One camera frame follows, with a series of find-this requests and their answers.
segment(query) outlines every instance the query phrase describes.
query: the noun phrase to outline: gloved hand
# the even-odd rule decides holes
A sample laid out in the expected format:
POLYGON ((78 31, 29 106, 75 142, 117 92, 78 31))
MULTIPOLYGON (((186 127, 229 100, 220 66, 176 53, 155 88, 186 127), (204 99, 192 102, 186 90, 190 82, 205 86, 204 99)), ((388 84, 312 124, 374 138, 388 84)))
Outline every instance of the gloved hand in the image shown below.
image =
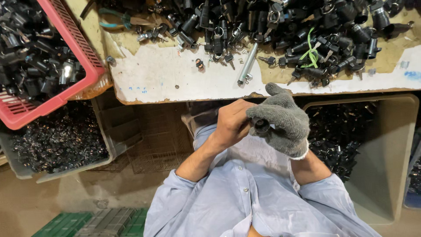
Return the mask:
POLYGON ((264 137, 267 144, 294 160, 303 159, 309 150, 309 117, 300 109, 286 90, 275 83, 268 83, 271 95, 263 103, 247 109, 247 117, 260 117, 275 124, 275 129, 259 134, 252 127, 250 135, 264 137))

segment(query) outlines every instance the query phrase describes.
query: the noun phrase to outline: forearm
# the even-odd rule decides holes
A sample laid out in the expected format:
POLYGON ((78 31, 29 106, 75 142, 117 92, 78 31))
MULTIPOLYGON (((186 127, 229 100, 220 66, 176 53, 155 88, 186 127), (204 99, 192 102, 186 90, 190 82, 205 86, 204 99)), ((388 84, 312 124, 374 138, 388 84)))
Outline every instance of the forearm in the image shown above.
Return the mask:
POLYGON ((197 182, 202 179, 213 161, 213 159, 224 150, 215 142, 213 134, 191 154, 176 170, 176 175, 187 180, 197 182))
POLYGON ((299 185, 314 183, 329 177, 332 172, 309 150, 302 160, 291 160, 291 168, 299 185))

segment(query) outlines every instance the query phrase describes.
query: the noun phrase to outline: blue marker mark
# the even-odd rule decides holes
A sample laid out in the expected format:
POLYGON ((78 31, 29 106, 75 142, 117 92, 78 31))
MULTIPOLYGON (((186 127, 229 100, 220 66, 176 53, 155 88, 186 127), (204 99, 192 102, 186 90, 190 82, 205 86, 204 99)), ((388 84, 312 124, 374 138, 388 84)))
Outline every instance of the blue marker mark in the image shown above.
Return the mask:
POLYGON ((404 76, 411 81, 421 80, 421 72, 418 71, 406 71, 404 76))

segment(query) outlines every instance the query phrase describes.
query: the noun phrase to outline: red crate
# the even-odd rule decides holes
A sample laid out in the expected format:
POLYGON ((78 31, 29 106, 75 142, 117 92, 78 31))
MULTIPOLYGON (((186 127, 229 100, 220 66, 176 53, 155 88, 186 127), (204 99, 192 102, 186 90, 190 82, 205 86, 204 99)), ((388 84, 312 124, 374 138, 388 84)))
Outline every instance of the red crate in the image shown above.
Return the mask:
POLYGON ((38 107, 5 92, 0 93, 0 119, 8 128, 14 130, 63 106, 70 97, 94 84, 105 71, 61 1, 38 0, 38 3, 85 69, 86 77, 38 107))

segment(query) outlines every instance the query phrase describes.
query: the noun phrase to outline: bare hand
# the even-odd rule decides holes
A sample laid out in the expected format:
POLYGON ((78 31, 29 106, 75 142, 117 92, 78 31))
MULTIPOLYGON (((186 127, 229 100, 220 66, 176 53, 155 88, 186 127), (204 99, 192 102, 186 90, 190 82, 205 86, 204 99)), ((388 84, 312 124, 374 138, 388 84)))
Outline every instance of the bare hand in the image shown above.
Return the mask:
POLYGON ((219 109, 216 130, 209 136, 216 149, 223 151, 247 136, 250 123, 245 111, 255 105, 239 99, 219 109))

